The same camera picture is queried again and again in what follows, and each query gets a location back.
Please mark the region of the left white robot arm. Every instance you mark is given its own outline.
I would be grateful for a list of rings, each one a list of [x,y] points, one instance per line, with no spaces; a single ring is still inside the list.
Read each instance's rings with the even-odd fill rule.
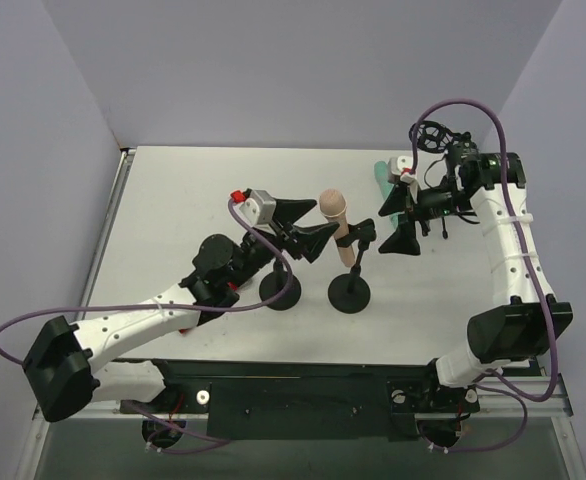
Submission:
[[[228,209],[246,231],[240,243],[224,234],[206,237],[193,271],[139,304],[101,307],[99,317],[73,323],[62,315],[48,320],[22,363],[44,418],[65,420],[91,402],[153,401],[166,388],[160,369],[150,360],[128,362],[121,356],[240,311],[238,288],[273,260],[285,269],[284,284],[256,306],[281,300],[294,283],[291,260],[314,262],[339,228],[336,222],[297,226],[315,205],[312,199],[256,200],[249,191],[237,191]]]

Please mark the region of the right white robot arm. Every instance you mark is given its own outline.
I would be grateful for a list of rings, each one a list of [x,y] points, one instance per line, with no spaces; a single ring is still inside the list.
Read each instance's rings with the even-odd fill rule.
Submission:
[[[526,176],[520,157],[509,152],[481,153],[471,141],[447,148],[447,173],[440,185],[423,189],[405,156],[387,162],[393,188],[378,214],[395,215],[398,225],[378,251],[418,256],[417,237],[429,223],[473,213],[484,239],[493,286],[492,309],[467,323],[466,340],[435,362],[438,382],[467,387],[512,362],[551,350],[573,319],[546,280],[532,237]]]

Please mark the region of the pink microphone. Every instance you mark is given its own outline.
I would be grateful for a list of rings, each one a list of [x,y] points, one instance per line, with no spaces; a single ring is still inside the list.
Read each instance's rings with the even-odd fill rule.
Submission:
[[[333,234],[335,242],[349,234],[348,222],[346,219],[347,202],[343,194],[336,189],[327,189],[319,196],[319,208],[322,215],[328,222],[338,224],[338,228]],[[356,261],[356,256],[352,246],[337,247],[341,262],[345,267],[351,268]]]

